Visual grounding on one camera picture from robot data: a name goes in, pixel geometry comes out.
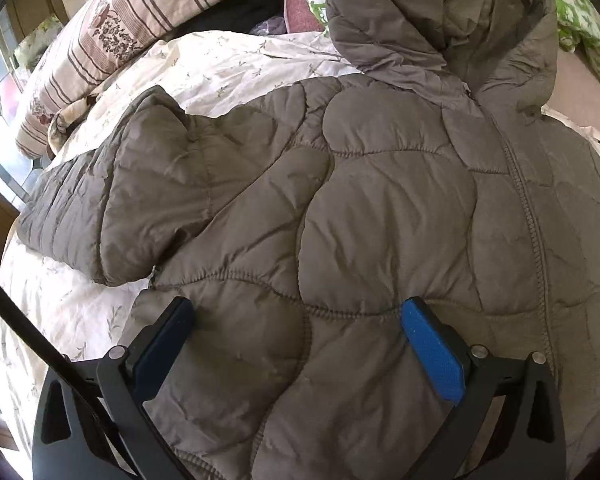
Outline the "olive quilted hooded jacket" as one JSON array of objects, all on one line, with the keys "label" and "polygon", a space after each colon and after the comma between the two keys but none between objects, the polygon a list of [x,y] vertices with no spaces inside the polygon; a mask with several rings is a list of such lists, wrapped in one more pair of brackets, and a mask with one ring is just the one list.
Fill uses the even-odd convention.
[{"label": "olive quilted hooded jacket", "polygon": [[209,479],[400,479],[446,406],[399,324],[546,356],[566,477],[600,449],[600,156],[547,117],[555,0],[327,0],[354,67],[218,118],[160,88],[19,219],[96,283],[197,327],[149,411]]}]

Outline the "white floral bed quilt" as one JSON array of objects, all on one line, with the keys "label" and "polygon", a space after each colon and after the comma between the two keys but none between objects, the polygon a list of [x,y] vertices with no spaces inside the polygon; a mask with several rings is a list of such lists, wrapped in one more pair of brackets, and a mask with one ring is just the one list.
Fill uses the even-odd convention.
[{"label": "white floral bed quilt", "polygon": [[[209,30],[160,41],[106,83],[53,164],[98,148],[129,104],[152,86],[166,90],[188,114],[218,117],[296,81],[352,70],[320,32],[260,37]],[[98,359],[118,343],[132,303],[148,281],[115,288],[96,284],[9,232],[0,285],[57,350],[82,361]],[[24,456],[31,454],[46,370],[0,317],[0,409]]]}]

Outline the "pink bed sheet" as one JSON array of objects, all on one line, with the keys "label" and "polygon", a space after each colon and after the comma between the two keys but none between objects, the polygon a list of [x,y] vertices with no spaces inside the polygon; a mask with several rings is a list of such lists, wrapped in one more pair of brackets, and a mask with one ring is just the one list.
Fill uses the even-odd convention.
[{"label": "pink bed sheet", "polygon": [[558,50],[555,85],[547,105],[578,126],[600,132],[600,82],[580,54]]}]

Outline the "stained glass window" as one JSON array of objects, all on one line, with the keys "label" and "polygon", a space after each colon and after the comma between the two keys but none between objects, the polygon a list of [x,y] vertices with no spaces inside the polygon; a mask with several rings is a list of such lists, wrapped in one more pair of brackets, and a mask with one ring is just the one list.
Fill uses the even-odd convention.
[{"label": "stained glass window", "polygon": [[0,11],[0,195],[21,209],[38,177],[50,164],[47,156],[32,159],[16,143],[15,119],[29,74],[15,59],[18,46],[7,11]]}]

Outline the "striped floral pillow at window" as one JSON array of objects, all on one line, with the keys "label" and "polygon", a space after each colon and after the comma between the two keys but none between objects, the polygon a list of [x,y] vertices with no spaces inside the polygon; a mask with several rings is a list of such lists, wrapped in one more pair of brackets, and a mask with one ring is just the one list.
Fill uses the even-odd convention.
[{"label": "striped floral pillow at window", "polygon": [[222,0],[88,0],[45,50],[24,88],[15,144],[28,159],[48,147],[54,116],[84,98],[167,32]]}]

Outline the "black garment behind pillows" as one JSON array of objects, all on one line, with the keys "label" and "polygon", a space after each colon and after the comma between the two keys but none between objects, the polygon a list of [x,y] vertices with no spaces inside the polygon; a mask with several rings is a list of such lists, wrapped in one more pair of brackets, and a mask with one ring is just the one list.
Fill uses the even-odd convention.
[{"label": "black garment behind pillows", "polygon": [[171,41],[190,32],[224,30],[246,34],[253,27],[283,13],[284,0],[222,0],[167,32],[162,40]]}]

